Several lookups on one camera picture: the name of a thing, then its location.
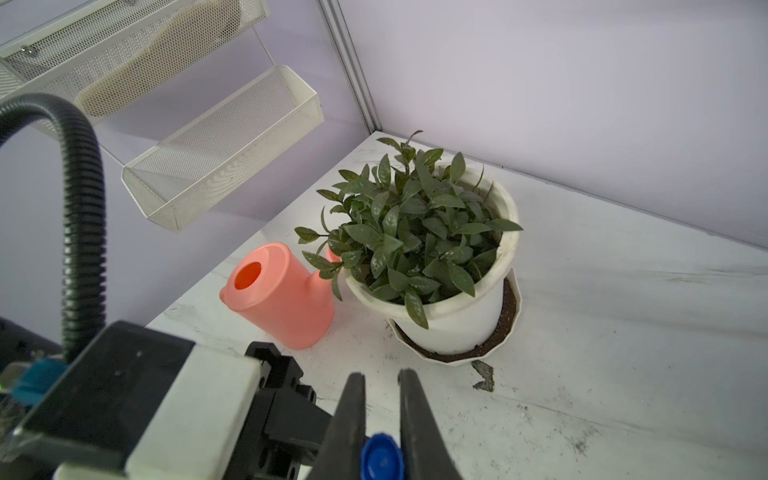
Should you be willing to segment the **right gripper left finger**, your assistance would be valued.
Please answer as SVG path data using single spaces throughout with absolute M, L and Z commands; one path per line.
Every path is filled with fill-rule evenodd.
M 365 400 L 365 377 L 362 373 L 352 373 L 307 479 L 356 480 L 361 477 L 361 451 L 366 442 Z

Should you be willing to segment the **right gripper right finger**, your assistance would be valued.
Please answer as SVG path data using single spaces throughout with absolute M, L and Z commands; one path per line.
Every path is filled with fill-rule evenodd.
M 401 370 L 398 384 L 400 442 L 405 460 L 405 478 L 461 480 L 416 371 Z

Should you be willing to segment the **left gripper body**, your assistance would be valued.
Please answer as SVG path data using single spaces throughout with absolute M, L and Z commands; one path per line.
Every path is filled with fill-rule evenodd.
M 224 473 L 226 479 L 296 479 L 314 464 L 331 415 L 316 405 L 303 370 L 273 343 L 253 342 L 246 355 L 269 368 L 259 380 Z

